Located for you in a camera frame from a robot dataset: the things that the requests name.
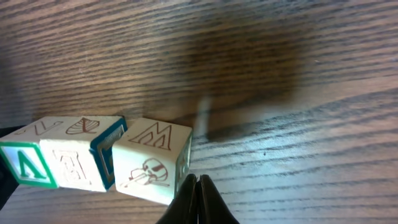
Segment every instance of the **black object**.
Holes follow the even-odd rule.
[[[23,126],[0,129],[0,138],[20,128],[23,128]],[[17,180],[11,174],[6,163],[0,156],[0,210],[6,204],[8,198],[15,191],[18,185]]]
[[[208,175],[189,174],[156,224],[239,224]]]

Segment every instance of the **wood grain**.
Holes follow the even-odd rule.
[[[193,126],[241,223],[398,223],[397,1],[2,1],[0,127]],[[155,223],[120,194],[20,186],[1,223]]]

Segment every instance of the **green letter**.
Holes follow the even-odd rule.
[[[29,177],[25,171],[25,164],[26,164],[29,167],[29,169],[34,173],[35,178],[37,178],[37,179],[45,179],[46,178],[43,174],[41,174],[37,170],[35,165],[33,165],[33,163],[26,157],[24,152],[18,151],[18,159],[19,159],[19,165],[21,167],[21,177]]]

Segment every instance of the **wooden block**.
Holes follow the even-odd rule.
[[[44,117],[0,147],[21,184],[105,192],[114,182],[112,144],[125,130],[120,116]]]
[[[189,170],[192,128],[139,118],[113,146],[116,189],[170,204]]]

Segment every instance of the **black pointed object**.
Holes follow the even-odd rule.
[[[184,180],[176,198],[156,224],[239,224],[208,175]]]

